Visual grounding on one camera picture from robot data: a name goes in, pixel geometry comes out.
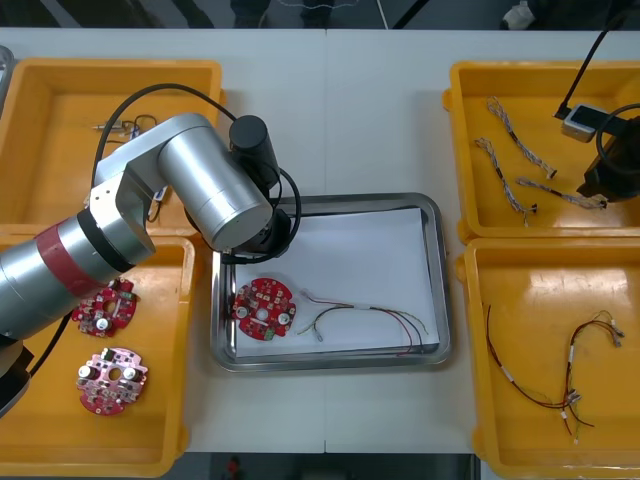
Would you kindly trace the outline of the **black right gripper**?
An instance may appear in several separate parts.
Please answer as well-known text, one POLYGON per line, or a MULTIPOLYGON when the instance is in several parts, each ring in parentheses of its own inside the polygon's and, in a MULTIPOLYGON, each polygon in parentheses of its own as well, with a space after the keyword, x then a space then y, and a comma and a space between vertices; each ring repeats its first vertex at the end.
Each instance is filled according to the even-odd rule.
POLYGON ((626 121, 618 135, 603 143, 604 131, 595 135, 597 157, 584 173, 577 192, 584 197, 601 195, 610 203, 639 195, 639 117, 626 121))

